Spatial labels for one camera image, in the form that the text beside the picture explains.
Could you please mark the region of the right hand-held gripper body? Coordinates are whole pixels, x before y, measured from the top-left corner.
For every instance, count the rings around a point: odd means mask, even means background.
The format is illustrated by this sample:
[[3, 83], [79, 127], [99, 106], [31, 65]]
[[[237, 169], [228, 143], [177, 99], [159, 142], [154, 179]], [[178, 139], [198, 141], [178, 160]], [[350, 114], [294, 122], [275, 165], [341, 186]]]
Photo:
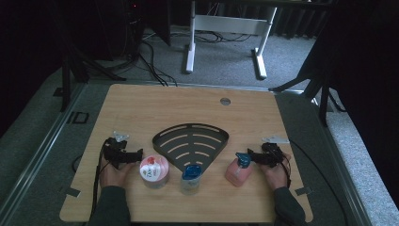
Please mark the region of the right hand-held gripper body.
[[289, 144], [290, 141], [288, 138], [279, 136], [263, 137], [262, 141], [262, 150], [266, 154], [266, 165], [273, 168], [285, 158], [279, 145]]

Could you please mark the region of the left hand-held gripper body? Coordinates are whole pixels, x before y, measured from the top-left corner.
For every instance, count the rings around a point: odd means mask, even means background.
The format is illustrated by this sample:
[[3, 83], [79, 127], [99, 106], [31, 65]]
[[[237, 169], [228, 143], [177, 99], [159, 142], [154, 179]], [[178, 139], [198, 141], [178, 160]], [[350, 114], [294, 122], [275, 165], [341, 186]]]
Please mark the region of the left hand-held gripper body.
[[113, 137], [109, 137], [103, 144], [104, 158], [109, 161], [116, 169], [120, 164], [126, 163], [127, 159], [132, 158], [127, 155], [125, 150], [129, 135], [121, 134], [117, 131], [113, 132]]

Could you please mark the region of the pink lidded cream jar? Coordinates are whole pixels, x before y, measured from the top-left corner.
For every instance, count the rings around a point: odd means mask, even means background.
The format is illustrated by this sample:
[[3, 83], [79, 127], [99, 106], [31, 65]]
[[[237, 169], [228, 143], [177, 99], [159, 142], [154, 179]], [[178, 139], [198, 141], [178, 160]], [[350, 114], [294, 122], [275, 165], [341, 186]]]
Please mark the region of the pink lidded cream jar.
[[168, 160], [159, 154], [153, 154], [145, 157], [139, 166], [139, 174], [149, 188], [163, 187], [169, 178]]

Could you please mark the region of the black fan-shaped slotted rack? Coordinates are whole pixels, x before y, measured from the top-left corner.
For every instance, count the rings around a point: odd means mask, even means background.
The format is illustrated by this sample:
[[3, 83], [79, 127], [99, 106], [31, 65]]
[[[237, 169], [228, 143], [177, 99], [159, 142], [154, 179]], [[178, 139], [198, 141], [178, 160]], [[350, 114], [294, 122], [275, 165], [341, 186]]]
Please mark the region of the black fan-shaped slotted rack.
[[230, 135], [223, 129], [203, 123], [169, 127], [152, 138], [153, 148], [180, 171], [199, 165], [206, 171], [226, 147]]

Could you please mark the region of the person's right hand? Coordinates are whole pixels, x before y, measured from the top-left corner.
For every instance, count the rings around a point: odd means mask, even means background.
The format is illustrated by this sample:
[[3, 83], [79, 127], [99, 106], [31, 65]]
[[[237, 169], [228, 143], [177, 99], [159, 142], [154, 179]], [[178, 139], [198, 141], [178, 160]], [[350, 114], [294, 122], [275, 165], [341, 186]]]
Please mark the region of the person's right hand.
[[291, 156], [287, 153], [284, 154], [283, 161], [277, 164], [274, 168], [266, 165], [260, 165], [266, 182], [272, 190], [287, 187], [289, 184], [289, 161]]

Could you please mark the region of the person's left hand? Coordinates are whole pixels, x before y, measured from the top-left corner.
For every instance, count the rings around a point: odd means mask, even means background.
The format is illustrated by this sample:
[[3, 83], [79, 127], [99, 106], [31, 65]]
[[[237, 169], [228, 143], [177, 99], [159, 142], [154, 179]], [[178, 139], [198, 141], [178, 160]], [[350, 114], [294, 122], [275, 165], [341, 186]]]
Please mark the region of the person's left hand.
[[135, 165], [135, 163], [130, 163], [121, 169], [116, 169], [103, 157], [99, 175], [101, 188], [107, 186], [124, 187], [126, 178]]

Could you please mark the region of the clear cup blue contents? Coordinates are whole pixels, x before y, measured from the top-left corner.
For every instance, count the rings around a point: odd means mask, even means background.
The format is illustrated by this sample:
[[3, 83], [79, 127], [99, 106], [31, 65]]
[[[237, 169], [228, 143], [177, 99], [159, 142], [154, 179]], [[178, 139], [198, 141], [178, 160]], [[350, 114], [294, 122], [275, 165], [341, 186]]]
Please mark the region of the clear cup blue contents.
[[181, 177], [181, 191], [184, 195], [194, 195], [199, 192], [202, 168], [200, 165], [188, 165]]

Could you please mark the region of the black metal stand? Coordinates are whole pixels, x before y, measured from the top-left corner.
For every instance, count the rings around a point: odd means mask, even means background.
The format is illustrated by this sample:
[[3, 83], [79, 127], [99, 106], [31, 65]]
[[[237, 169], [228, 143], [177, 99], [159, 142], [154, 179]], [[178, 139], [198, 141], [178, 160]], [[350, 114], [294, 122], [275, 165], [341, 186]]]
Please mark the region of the black metal stand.
[[104, 74], [108, 78], [115, 81], [125, 81], [108, 69], [90, 59], [83, 52], [81, 52], [70, 40], [62, 42], [61, 51], [63, 52], [62, 59], [62, 107], [61, 112], [65, 111], [72, 101], [71, 93], [71, 74], [73, 74], [76, 81], [79, 83], [86, 83], [89, 80], [86, 65], [93, 67], [97, 72]]
[[283, 92], [305, 80], [309, 80], [302, 95], [312, 99], [321, 92], [318, 118], [327, 127], [327, 106], [330, 97], [330, 82], [332, 69], [336, 61], [337, 51], [334, 48], [323, 47], [317, 43], [313, 45], [295, 79], [280, 86], [271, 88], [273, 92]]

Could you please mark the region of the white metal desk frame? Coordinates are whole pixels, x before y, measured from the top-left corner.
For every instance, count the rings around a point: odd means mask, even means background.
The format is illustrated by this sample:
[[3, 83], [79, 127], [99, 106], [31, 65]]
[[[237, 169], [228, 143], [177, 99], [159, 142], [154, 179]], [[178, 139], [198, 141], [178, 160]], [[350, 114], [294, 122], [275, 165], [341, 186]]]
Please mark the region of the white metal desk frame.
[[259, 47], [253, 50], [256, 72], [261, 79], [265, 79], [267, 77], [267, 72], [263, 61], [263, 50], [268, 40], [277, 9], [277, 7], [272, 7], [265, 19], [201, 15], [196, 12], [196, 1], [192, 0], [190, 12], [190, 42], [188, 45], [185, 71], [187, 73], [192, 73], [194, 71], [196, 53], [195, 33], [197, 31], [254, 35], [261, 37]]

